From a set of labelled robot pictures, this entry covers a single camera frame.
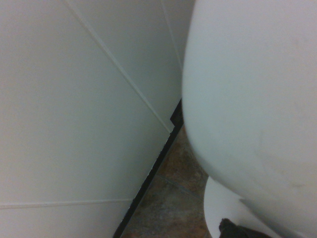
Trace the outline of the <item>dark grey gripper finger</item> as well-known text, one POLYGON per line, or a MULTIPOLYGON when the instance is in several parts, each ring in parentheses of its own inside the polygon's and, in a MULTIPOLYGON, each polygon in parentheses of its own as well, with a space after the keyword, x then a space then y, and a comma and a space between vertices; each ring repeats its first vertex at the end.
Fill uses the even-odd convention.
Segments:
POLYGON ((238 226, 228 218, 223 218, 219 224, 219 238, 270 238, 270 236, 243 226, 238 226))

